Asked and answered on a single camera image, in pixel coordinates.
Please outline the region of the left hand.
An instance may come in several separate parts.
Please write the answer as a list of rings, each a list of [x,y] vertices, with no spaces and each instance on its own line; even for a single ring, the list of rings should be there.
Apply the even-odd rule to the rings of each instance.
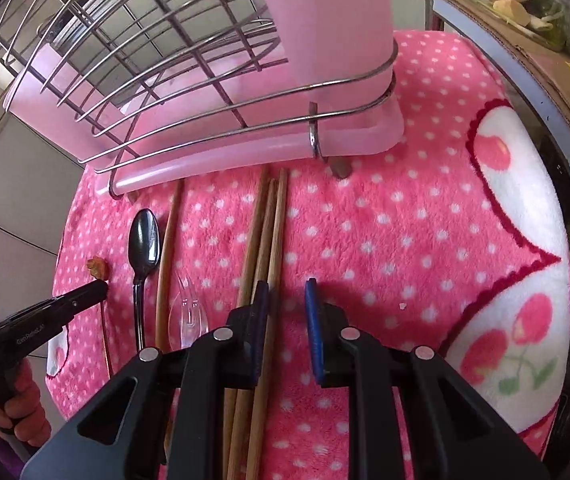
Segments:
[[[39,448],[50,438],[52,427],[28,360],[21,362],[12,390],[14,396],[0,406],[0,437],[8,440],[7,430],[12,430],[18,441]]]

